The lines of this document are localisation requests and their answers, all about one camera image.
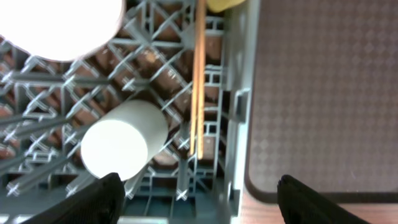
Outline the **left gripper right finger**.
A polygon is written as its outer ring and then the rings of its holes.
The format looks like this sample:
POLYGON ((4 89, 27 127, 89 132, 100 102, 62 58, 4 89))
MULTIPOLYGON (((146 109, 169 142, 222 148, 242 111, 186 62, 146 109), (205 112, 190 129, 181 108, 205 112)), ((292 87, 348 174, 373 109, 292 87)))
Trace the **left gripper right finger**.
POLYGON ((278 181, 277 204, 288 224, 367 224, 290 175, 278 181))

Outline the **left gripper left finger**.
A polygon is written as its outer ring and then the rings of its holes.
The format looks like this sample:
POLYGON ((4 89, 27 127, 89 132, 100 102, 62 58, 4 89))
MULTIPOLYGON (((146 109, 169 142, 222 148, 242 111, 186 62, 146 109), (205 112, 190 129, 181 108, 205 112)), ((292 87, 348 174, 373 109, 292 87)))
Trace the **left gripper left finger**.
POLYGON ((124 185, 119 175, 110 173, 25 222, 27 224, 116 224, 123 209, 124 197, 124 185))

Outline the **white cup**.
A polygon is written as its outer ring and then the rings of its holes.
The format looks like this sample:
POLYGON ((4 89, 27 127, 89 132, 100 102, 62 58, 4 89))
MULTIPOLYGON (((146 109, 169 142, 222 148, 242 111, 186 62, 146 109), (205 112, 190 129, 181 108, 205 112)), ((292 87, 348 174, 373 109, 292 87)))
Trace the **white cup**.
POLYGON ((163 150, 168 134, 167 119, 158 106, 130 100, 90 126, 81 140, 81 160, 99 179, 114 172, 128 180, 163 150))

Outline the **wooden chopstick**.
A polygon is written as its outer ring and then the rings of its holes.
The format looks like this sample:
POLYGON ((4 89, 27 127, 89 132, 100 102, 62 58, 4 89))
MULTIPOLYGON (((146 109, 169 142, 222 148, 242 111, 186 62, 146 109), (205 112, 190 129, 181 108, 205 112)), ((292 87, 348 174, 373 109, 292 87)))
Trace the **wooden chopstick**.
POLYGON ((204 120, 205 120, 205 16, 206 16, 206 1, 198 1, 197 9, 197 25, 196 32, 198 41, 198 159, 203 159, 204 155, 204 120))
POLYGON ((198 114, 198 66, 199 66, 199 37, 197 34, 200 12, 200 1, 195 4, 195 48, 193 58, 192 100, 191 100, 191 125, 190 125, 190 156, 195 154, 195 136, 198 114))

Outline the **yellow plate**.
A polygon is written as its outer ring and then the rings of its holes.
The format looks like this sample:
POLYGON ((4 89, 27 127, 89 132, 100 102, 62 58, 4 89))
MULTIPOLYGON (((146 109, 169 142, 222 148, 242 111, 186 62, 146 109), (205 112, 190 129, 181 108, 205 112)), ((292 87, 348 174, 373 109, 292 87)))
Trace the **yellow plate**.
POLYGON ((206 6, 211 12, 219 13, 231 9, 246 0, 206 0, 206 6))

